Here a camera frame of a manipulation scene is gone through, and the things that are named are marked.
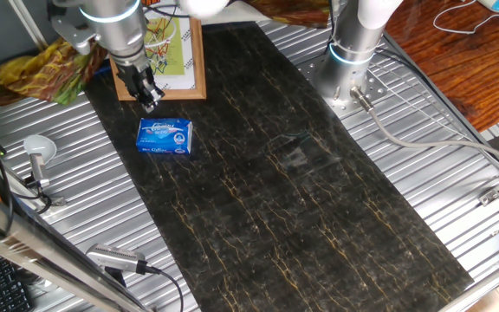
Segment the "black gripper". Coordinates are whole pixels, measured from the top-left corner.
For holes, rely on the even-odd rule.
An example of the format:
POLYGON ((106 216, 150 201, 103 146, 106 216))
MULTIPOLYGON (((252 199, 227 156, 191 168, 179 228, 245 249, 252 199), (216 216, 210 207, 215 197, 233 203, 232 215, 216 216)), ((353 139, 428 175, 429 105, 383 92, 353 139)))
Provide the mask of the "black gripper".
POLYGON ((165 93, 154 81, 150 81, 147 58, 116 58, 115 63, 118 76, 125 83, 128 93, 138 100, 147 113, 151 113, 156 107, 155 103, 159 103, 165 93))

